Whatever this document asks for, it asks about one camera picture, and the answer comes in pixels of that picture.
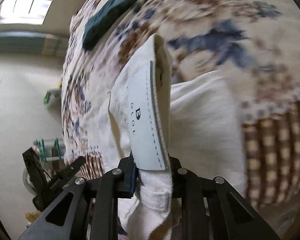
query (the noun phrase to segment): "window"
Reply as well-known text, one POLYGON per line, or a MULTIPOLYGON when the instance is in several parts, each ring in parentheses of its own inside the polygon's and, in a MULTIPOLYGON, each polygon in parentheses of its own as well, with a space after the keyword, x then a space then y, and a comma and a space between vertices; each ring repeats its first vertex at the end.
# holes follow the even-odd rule
POLYGON ((4 0, 0 5, 0 24, 42 24, 52 0, 4 0))

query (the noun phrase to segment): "towel label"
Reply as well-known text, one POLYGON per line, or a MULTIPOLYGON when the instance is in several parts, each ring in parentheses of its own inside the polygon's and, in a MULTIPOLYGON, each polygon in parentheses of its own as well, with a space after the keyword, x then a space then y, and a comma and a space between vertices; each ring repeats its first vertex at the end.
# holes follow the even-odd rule
POLYGON ((128 85, 128 131, 136 166, 142 170, 166 169, 154 108, 154 63, 138 70, 128 85))

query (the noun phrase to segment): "black clamp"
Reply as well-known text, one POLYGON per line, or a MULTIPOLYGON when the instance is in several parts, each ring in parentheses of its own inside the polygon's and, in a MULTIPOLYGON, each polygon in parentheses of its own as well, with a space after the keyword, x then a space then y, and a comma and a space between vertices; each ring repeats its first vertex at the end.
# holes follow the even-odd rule
MULTIPOLYGON (((214 240, 279 240, 242 196, 222 177, 198 177, 170 157, 173 198, 182 199, 182 239, 210 239, 207 200, 214 240)), ((132 155, 102 178, 77 178, 44 210, 19 240, 85 240, 88 211, 96 198, 90 240, 117 240, 118 198, 131 198, 138 169, 132 155)))
POLYGON ((71 165, 58 172, 48 182, 44 170, 40 164, 40 158, 36 152, 29 148, 23 154, 30 181, 34 185, 37 195, 32 202, 37 210, 43 211, 63 191, 62 187, 80 170, 86 163, 86 159, 80 156, 71 165))

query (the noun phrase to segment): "wall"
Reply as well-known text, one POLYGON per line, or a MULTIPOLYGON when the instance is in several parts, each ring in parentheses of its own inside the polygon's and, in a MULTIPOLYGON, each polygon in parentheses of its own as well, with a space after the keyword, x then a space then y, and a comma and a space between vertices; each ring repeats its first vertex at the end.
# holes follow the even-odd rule
POLYGON ((86 0, 53 0, 42 25, 0 24, 0 31, 26 30, 69 36, 71 17, 86 0))
POLYGON ((22 182, 22 153, 34 139, 61 137, 61 106, 43 105, 62 73, 60 58, 0 54, 0 219, 12 240, 26 228, 33 195, 22 182))

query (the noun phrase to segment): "floral bedsheet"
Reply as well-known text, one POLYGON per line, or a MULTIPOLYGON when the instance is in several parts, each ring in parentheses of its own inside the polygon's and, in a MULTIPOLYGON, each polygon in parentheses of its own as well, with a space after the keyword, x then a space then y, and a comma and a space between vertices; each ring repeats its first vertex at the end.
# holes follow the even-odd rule
POLYGON ((64 63, 62 123, 79 175, 104 169, 94 117, 120 71, 153 33, 173 57, 174 83, 219 69, 240 104, 247 199, 255 208, 300 190, 300 10, 292 0, 139 0, 92 51, 82 49, 88 19, 108 0, 87 0, 73 16, 64 63))

